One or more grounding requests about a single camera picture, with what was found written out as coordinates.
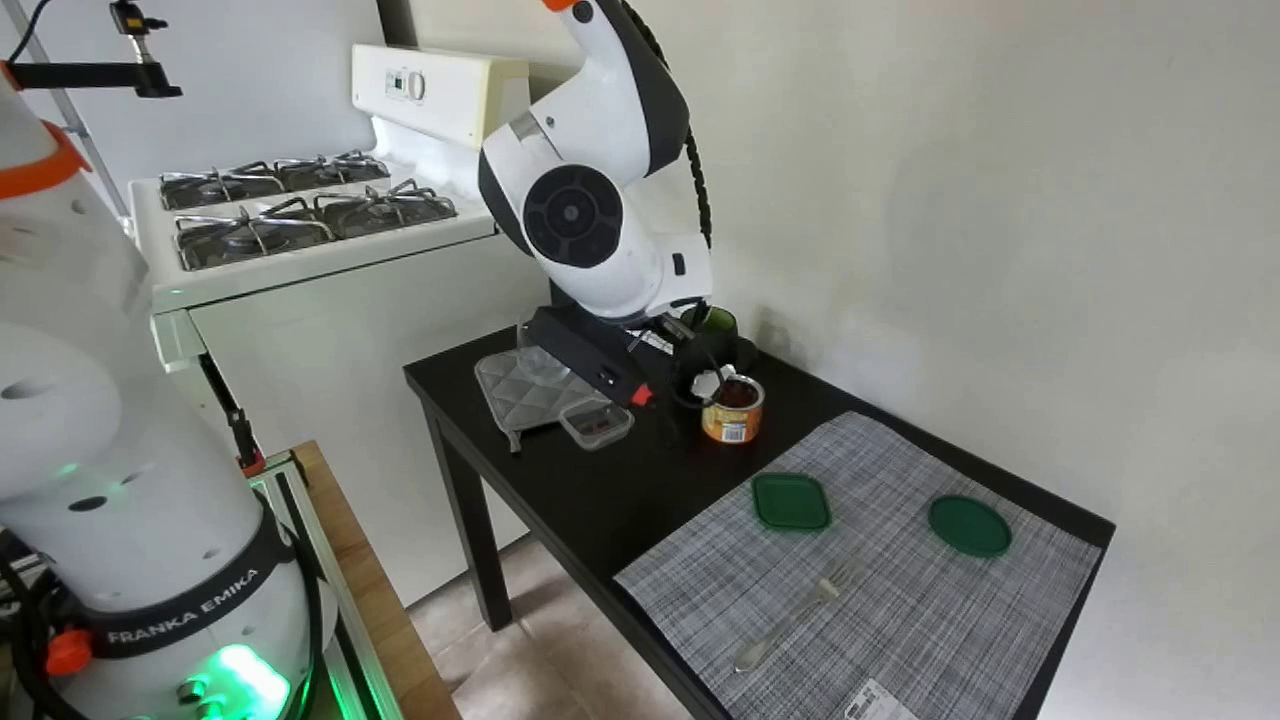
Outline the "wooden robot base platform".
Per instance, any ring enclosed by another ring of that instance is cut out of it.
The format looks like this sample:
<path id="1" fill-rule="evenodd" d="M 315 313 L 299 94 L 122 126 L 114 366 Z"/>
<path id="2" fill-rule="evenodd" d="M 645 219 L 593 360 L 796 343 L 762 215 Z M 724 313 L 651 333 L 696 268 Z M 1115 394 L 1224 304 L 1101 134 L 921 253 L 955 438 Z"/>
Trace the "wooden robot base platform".
<path id="1" fill-rule="evenodd" d="M 462 720 L 325 451 L 277 451 L 251 488 L 315 558 L 332 616 L 308 720 Z"/>

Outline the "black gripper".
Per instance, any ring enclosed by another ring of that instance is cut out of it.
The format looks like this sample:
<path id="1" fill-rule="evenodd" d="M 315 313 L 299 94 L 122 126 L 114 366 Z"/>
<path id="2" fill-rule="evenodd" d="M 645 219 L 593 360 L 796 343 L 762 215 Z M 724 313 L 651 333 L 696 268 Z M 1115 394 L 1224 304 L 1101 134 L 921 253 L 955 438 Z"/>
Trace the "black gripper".
<path id="1" fill-rule="evenodd" d="M 640 325 L 599 322 L 576 308 L 539 308 L 523 340 L 568 366 L 608 402 L 648 408 L 657 402 L 645 357 L 672 360 L 696 333 L 675 317 Z"/>

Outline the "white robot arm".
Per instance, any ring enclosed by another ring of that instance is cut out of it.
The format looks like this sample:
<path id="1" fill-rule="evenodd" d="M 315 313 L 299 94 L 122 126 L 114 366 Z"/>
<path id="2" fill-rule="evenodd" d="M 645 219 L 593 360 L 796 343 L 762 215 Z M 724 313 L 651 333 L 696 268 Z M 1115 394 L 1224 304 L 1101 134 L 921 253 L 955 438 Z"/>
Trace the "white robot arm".
<path id="1" fill-rule="evenodd" d="M 687 103 L 628 0 L 546 0 L 582 68 L 482 146 L 482 202 L 603 325 L 704 294 L 704 245 L 640 233 L 640 185 Z M 150 262 L 35 90 L 175 94 L 127 63 L 6 73 L 0 511 L 50 569 L 15 579 L 13 667 L 34 720 L 296 720 L 319 672 L 325 579 L 153 347 Z"/>

